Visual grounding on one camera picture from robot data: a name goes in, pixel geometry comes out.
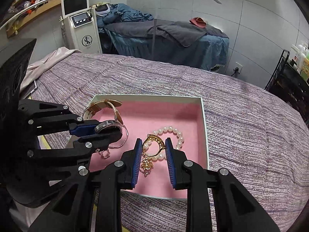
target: bed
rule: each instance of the bed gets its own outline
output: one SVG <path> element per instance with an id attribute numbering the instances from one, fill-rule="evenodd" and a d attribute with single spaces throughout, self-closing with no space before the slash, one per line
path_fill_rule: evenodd
<path id="1" fill-rule="evenodd" d="M 155 53 L 152 58 L 153 17 L 143 14 L 125 4 L 112 4 L 105 17 L 97 16 L 99 33 L 104 53 L 109 40 L 118 54 L 148 60 L 185 65 L 203 70 L 216 70 L 227 63 L 229 39 L 219 29 L 207 25 L 200 29 L 189 22 L 157 21 Z M 163 27 L 177 26 L 174 32 Z M 196 38 L 188 40 L 193 34 Z"/>
<path id="2" fill-rule="evenodd" d="M 293 224 L 308 200 L 309 131 L 296 110 L 259 87 L 186 66 L 83 53 L 57 63 L 37 85 L 33 99 L 69 105 L 76 114 L 95 94 L 200 96 L 211 170 L 228 168 L 281 231 Z M 64 148 L 68 139 L 67 132 L 46 135 L 52 149 Z M 210 202 L 216 231 L 211 195 Z M 123 226 L 130 231 L 185 231 L 186 200 L 123 191 L 121 212 Z"/>

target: crumpled blue blanket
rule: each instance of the crumpled blue blanket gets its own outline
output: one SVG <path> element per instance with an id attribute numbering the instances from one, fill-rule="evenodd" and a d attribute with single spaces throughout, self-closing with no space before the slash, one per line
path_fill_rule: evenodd
<path id="1" fill-rule="evenodd" d="M 103 33 L 104 25 L 114 22 L 141 22 L 153 20 L 150 14 L 143 14 L 142 12 L 132 9 L 123 3 L 111 4 L 111 11 L 104 16 L 96 16 L 98 31 Z"/>

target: purple patterned sheet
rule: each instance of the purple patterned sheet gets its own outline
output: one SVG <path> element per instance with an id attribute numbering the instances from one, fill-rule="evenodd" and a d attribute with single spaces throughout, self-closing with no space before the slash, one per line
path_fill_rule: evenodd
<path id="1" fill-rule="evenodd" d="M 228 168 L 281 231 L 309 197 L 309 131 L 299 113 L 276 96 L 236 78 L 125 57 L 74 53 L 45 72 L 33 99 L 81 114 L 96 94 L 200 96 L 204 101 L 210 169 Z M 67 132 L 46 136 L 64 148 Z M 216 229 L 210 192 L 212 223 Z M 185 231 L 186 201 L 122 192 L 122 223 L 131 232 Z"/>

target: monitor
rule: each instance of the monitor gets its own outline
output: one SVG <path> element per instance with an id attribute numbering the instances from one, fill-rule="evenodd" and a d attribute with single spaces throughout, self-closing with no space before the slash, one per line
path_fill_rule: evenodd
<path id="1" fill-rule="evenodd" d="M 89 0 L 61 0 L 62 17 L 75 15 L 89 9 Z"/>

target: yellow container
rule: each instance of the yellow container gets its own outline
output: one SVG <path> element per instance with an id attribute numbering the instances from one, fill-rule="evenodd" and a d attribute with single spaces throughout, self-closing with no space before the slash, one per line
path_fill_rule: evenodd
<path id="1" fill-rule="evenodd" d="M 304 63 L 302 64 L 302 70 L 300 72 L 302 78 L 307 81 L 309 78 L 309 60 L 307 58 L 304 59 Z"/>

